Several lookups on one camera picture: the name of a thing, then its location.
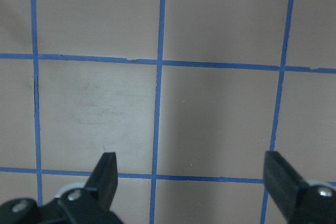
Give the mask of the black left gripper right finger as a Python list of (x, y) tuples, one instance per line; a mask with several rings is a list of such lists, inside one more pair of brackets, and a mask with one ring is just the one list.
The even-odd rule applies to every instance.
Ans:
[(265, 152), (263, 181), (287, 223), (335, 223), (335, 189), (304, 179), (279, 152)]

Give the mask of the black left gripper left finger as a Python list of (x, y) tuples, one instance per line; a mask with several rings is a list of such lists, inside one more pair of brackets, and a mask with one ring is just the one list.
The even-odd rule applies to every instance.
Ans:
[(110, 210), (117, 187), (116, 154), (103, 153), (83, 187), (40, 207), (31, 198), (9, 200), (1, 204), (1, 223), (123, 223)]

